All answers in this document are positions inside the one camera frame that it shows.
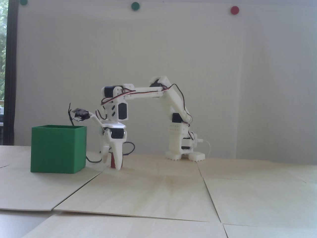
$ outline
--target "green cube container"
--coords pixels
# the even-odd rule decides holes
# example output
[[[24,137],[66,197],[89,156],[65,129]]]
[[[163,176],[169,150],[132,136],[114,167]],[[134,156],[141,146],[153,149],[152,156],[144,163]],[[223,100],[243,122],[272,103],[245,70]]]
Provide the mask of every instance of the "green cube container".
[[[31,172],[78,172],[86,165],[86,142],[86,126],[33,127]]]

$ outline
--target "green foliage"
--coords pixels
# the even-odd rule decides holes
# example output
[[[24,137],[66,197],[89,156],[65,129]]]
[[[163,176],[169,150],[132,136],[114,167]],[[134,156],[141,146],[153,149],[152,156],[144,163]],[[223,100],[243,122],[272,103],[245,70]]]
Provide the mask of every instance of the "green foliage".
[[[0,100],[4,100],[5,53],[9,0],[0,1]]]

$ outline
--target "robotic arm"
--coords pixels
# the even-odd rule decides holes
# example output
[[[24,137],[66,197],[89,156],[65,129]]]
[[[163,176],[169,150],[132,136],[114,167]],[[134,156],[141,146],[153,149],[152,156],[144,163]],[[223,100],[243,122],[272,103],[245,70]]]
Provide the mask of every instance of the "robotic arm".
[[[101,90],[101,105],[105,117],[99,110],[95,114],[83,109],[75,109],[72,116],[77,121],[92,118],[97,122],[100,129],[101,153],[108,154],[109,146],[112,147],[115,167],[117,170],[122,165],[122,144],[126,141],[126,126],[120,121],[128,120],[127,100],[144,97],[159,97],[161,104],[171,120],[169,127],[169,151],[166,157],[179,160],[182,155],[188,155],[192,161],[205,159],[205,155],[193,152],[197,142],[197,134],[190,131],[192,116],[185,107],[184,96],[176,84],[171,84],[167,77],[155,77],[150,81],[148,88],[135,88],[133,84],[121,84],[103,87]]]

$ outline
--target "plywood panel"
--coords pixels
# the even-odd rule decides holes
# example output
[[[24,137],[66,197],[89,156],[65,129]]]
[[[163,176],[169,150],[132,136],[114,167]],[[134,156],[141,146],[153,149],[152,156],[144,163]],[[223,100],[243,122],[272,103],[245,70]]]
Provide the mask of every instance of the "plywood panel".
[[[2,168],[0,209],[50,211],[99,173],[90,168],[76,174],[31,173],[29,169]]]
[[[282,164],[261,160],[206,159],[198,163],[204,178],[300,181]]]
[[[153,175],[200,176],[196,162],[170,160],[162,155],[129,155],[123,157],[123,169]]]
[[[5,164],[8,168],[25,168],[31,166],[31,147],[30,146],[0,146],[0,164]],[[99,161],[100,153],[87,152],[91,161]],[[86,160],[86,167],[96,171],[103,171],[107,165],[104,163],[90,163]]]
[[[21,238],[53,214],[0,210],[0,237]]]
[[[101,215],[54,215],[24,238],[116,237],[116,238],[226,238],[220,222]]]
[[[317,228],[317,184],[205,179],[225,224]]]
[[[57,210],[219,221],[202,177],[102,172]]]
[[[284,164],[289,173],[305,182],[317,183],[317,165]]]
[[[317,229],[223,225],[228,238],[316,238]]]
[[[29,162],[31,159],[30,146],[0,146],[0,167],[14,163]]]

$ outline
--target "black cable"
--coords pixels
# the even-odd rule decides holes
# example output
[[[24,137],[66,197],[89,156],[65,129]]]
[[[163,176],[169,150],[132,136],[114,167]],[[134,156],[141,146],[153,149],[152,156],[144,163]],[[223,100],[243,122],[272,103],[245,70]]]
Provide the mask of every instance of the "black cable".
[[[102,158],[98,161],[91,161],[90,159],[88,159],[88,157],[86,156],[86,159],[90,162],[90,163],[100,163],[102,161]]]
[[[132,144],[132,145],[133,145],[133,149],[132,149],[129,153],[126,153],[126,154],[123,154],[123,155],[129,155],[129,154],[131,154],[131,153],[135,150],[135,144],[134,144],[133,142],[131,142],[131,141],[126,141],[126,142],[124,142],[124,144],[126,144],[126,143]]]
[[[70,115],[70,111],[71,111],[71,109],[70,109],[70,103],[69,103],[69,108],[68,108],[69,120],[70,120],[70,122],[72,123],[72,125],[74,126],[73,119],[72,119],[72,117],[71,117],[71,115]],[[99,162],[102,161],[102,158],[101,158],[99,161],[91,161],[87,156],[86,156],[86,159],[87,159],[90,163],[99,163]]]
[[[177,89],[179,90],[180,94],[182,95],[184,111],[187,113],[187,115],[189,115],[189,116],[191,117],[191,123],[192,123],[193,117],[186,111],[186,108],[185,108],[185,97],[184,97],[184,94],[183,94],[182,91],[179,89],[179,87],[177,86],[176,83],[173,83],[169,88],[171,88],[171,87],[174,86],[174,85],[177,87]]]
[[[70,109],[70,103],[69,103],[69,108],[68,108],[69,120],[70,120],[70,122],[72,123],[72,125],[74,126],[72,116],[70,115],[70,111],[71,111],[71,109]]]

